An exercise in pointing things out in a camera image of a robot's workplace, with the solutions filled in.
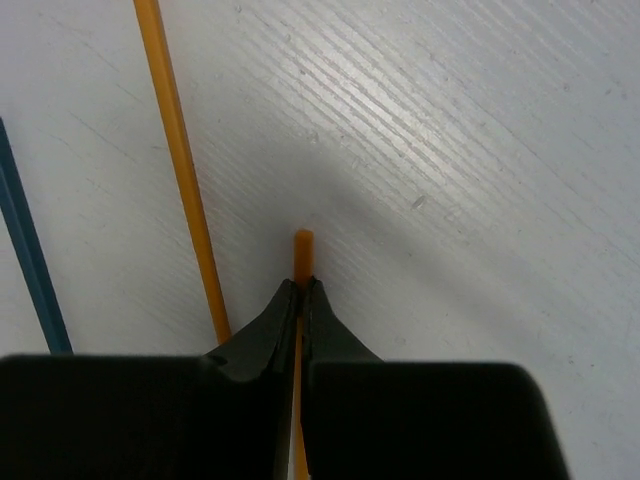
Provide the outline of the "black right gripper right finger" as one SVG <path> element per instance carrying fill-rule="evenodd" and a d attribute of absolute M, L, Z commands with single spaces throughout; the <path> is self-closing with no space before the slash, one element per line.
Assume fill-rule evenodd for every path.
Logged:
<path fill-rule="evenodd" d="M 313 280 L 303 304 L 302 429 L 314 479 L 565 479 L 542 392 L 501 362 L 385 361 Z"/>

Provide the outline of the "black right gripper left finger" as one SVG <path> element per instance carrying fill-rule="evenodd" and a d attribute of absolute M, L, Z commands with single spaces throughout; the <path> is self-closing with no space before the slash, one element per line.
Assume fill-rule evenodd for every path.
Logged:
<path fill-rule="evenodd" d="M 1 361 L 5 479 L 283 479 L 298 294 L 196 356 Z"/>

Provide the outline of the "orange chopstick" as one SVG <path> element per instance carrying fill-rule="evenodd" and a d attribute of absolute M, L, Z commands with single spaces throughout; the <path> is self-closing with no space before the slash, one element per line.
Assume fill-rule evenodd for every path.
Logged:
<path fill-rule="evenodd" d="M 212 324 L 218 342 L 225 343 L 231 338 L 231 328 L 160 5 L 136 1 L 134 8 Z"/>
<path fill-rule="evenodd" d="M 294 237 L 294 282 L 299 298 L 304 299 L 307 286 L 313 276 L 314 235 L 311 231 L 298 230 Z M 296 324 L 296 351 L 294 369 L 293 420 L 292 420 L 292 475 L 295 480 L 309 478 L 303 429 L 301 424 L 301 377 L 303 347 L 303 314 L 298 308 Z"/>

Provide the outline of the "dark blue chopstick short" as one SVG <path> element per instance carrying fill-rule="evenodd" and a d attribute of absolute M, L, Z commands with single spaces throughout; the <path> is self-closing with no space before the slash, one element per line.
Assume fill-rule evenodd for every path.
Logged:
<path fill-rule="evenodd" d="M 73 347 L 4 121 L 1 121 L 1 209 L 49 351 L 72 354 Z"/>

